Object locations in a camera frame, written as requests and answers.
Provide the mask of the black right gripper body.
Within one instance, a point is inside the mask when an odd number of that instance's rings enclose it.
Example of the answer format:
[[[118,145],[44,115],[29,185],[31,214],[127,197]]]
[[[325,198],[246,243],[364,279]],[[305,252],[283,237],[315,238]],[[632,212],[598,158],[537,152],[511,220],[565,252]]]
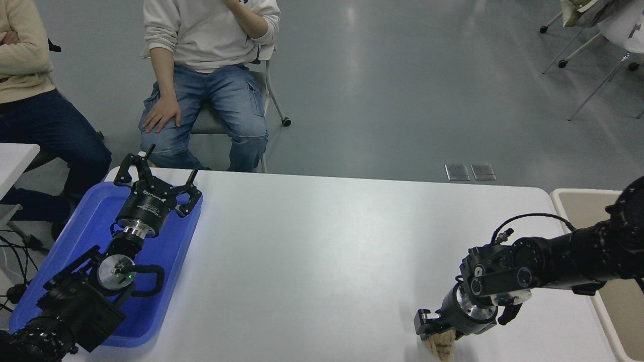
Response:
[[[458,335],[479,334],[485,328],[485,312],[461,285],[445,296],[438,314]]]

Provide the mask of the person's right hand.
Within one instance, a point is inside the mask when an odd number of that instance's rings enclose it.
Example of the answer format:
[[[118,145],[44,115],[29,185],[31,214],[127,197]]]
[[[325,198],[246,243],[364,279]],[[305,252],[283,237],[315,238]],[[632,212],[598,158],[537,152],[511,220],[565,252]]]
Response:
[[[160,133],[171,126],[180,127],[181,123],[181,110],[177,97],[161,96],[143,117],[142,130],[147,133]]]

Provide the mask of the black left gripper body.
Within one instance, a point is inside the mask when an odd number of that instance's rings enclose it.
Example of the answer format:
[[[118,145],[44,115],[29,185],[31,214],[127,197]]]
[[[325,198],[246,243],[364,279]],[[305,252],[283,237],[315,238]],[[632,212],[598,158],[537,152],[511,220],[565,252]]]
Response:
[[[146,238],[159,235],[172,209],[177,205],[173,186],[164,181],[136,181],[126,203],[116,217],[119,227],[145,230]]]

